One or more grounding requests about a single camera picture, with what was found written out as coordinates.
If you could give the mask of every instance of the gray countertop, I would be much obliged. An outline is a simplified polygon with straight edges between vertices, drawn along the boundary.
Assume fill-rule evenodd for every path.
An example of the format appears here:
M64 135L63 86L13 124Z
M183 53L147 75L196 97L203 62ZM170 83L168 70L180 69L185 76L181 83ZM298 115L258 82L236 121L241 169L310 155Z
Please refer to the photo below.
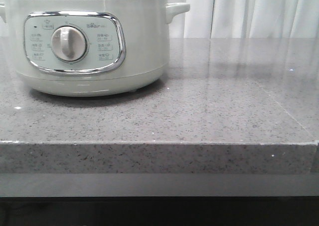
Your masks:
M0 173L319 172L318 39L171 39L136 92L25 86L0 39Z

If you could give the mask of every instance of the white curtain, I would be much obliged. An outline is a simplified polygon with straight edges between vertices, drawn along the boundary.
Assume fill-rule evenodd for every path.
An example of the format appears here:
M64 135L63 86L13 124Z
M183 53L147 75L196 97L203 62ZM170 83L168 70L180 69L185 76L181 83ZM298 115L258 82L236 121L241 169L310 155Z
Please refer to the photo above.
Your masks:
M319 37L319 0L168 0L179 1L191 11L174 18L171 37Z

